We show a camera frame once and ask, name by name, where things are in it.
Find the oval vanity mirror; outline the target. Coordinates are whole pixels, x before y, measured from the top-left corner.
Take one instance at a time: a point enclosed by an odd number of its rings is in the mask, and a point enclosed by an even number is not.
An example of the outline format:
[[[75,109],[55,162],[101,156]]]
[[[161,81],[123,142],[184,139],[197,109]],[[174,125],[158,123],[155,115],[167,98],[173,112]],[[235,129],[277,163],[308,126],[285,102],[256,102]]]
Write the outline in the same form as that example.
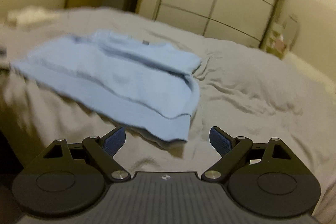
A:
[[[300,24],[297,15],[290,14],[282,26],[282,38],[285,44],[283,56],[285,56],[292,50],[299,36]]]

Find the white shelf organizer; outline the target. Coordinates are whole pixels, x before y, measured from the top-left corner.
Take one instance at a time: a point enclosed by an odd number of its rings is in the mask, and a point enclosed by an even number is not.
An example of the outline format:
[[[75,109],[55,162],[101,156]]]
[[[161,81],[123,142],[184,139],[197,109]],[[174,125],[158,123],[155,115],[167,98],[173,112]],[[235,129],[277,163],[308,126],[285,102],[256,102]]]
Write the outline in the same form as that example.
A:
[[[283,30],[284,28],[282,25],[272,22],[261,45],[261,49],[264,52],[274,55],[280,60],[284,58],[287,50],[287,45],[282,34]]]

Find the grey duvet cover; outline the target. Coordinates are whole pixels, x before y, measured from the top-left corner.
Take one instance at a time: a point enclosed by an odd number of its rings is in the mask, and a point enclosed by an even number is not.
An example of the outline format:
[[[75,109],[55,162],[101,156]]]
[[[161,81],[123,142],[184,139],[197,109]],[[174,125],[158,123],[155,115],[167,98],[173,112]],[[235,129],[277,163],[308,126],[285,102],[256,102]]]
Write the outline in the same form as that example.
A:
[[[260,50],[204,38],[167,24],[114,9],[74,9],[38,27],[1,24],[1,46],[10,60],[49,39],[110,30],[148,42],[168,42],[203,63],[195,72],[201,100],[187,143],[160,149],[129,130],[117,160],[131,172],[203,172],[217,161],[209,130],[218,126],[255,142],[276,136],[321,184],[321,205],[335,203],[335,99],[293,66]],[[1,72],[1,128],[17,157],[28,164],[56,138],[81,141],[104,135],[115,123],[14,72]]]

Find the light blue sweatshirt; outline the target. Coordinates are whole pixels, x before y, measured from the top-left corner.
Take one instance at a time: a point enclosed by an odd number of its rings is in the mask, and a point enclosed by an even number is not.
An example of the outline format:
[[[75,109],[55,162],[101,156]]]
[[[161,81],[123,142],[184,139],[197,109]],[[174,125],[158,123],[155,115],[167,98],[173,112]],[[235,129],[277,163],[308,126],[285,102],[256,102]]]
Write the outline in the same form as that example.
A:
[[[43,43],[11,66],[87,108],[163,141],[187,140],[201,59],[108,31]]]

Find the white long pillow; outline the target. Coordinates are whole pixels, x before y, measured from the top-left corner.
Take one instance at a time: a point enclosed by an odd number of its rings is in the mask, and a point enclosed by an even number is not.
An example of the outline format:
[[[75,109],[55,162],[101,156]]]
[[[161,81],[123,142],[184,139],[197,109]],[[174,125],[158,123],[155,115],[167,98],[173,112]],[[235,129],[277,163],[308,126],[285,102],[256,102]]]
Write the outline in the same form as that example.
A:
[[[288,52],[283,61],[287,64],[293,65],[298,71],[304,74],[306,77],[323,84],[325,90],[335,98],[335,82],[327,75],[320,72],[318,69],[296,56],[292,52]]]

